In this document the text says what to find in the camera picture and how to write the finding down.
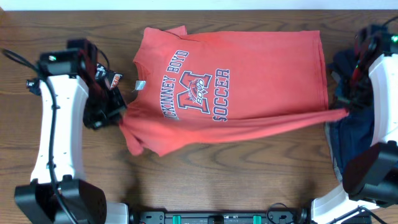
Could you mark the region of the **orange red soccer t-shirt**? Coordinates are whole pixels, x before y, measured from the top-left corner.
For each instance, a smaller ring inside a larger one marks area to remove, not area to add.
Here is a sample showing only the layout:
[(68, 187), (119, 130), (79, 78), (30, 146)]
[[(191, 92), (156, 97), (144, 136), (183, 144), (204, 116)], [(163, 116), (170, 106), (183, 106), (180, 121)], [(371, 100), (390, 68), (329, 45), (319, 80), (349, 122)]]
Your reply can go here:
[(263, 138), (348, 115), (329, 109), (317, 30), (148, 27), (133, 62), (144, 87), (119, 127), (134, 155)]

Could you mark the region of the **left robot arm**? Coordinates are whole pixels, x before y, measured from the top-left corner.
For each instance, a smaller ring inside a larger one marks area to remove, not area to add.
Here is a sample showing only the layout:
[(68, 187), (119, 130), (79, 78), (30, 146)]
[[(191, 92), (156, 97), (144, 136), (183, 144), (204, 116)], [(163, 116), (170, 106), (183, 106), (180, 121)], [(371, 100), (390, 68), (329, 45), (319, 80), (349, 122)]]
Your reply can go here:
[(42, 53), (36, 63), (8, 50), (4, 55), (33, 69), (37, 77), (26, 85), (42, 99), (37, 161), (30, 182), (15, 188), (16, 205), (32, 223), (128, 223), (128, 206), (107, 201), (86, 181), (82, 156), (84, 128), (121, 119), (121, 75), (98, 63), (101, 51), (87, 39), (69, 40), (64, 50)]

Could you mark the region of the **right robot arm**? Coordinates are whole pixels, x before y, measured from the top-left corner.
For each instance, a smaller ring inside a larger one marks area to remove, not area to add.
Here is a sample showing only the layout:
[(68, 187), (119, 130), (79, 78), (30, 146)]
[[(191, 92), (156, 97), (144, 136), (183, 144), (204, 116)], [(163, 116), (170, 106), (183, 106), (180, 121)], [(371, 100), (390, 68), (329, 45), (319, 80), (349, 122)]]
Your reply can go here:
[(348, 116), (325, 126), (339, 185), (313, 199), (297, 223), (371, 223), (397, 204), (397, 34), (371, 24), (329, 66), (332, 107)]

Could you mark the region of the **black printed folded jersey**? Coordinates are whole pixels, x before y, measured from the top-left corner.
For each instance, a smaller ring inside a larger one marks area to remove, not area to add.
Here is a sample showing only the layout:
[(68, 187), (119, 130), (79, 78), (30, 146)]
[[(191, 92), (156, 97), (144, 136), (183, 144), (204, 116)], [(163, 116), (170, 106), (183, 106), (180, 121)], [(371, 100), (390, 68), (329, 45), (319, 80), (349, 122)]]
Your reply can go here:
[[(123, 74), (116, 73), (113, 70), (106, 68), (101, 63), (97, 63), (97, 72), (95, 75), (95, 80), (107, 90), (113, 90), (117, 87), (120, 80), (123, 78)], [(26, 81), (26, 88), (34, 95), (40, 96), (40, 80), (34, 78), (32, 80)]]

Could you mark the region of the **navy blue garment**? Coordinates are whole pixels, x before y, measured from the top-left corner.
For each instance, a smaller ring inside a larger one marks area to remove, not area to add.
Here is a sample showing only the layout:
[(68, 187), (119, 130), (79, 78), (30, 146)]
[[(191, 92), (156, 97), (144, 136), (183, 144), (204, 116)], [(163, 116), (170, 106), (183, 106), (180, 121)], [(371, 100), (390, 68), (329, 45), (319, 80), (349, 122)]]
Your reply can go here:
[[(354, 72), (356, 61), (354, 50), (347, 49), (336, 53), (333, 62), (328, 65), (331, 72), (343, 78), (349, 78)], [(330, 122), (330, 139), (333, 155), (343, 177), (348, 162), (368, 149), (373, 139), (374, 110), (372, 107), (352, 111), (347, 117)]]

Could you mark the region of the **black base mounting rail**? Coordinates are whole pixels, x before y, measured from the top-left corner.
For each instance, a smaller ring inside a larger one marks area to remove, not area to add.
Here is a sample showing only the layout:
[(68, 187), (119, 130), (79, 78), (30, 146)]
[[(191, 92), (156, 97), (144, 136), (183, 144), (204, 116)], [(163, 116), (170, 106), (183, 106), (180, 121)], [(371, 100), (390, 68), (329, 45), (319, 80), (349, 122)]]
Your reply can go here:
[(130, 224), (305, 224), (311, 223), (311, 220), (306, 208), (289, 208), (276, 203), (264, 211), (131, 210), (128, 222)]

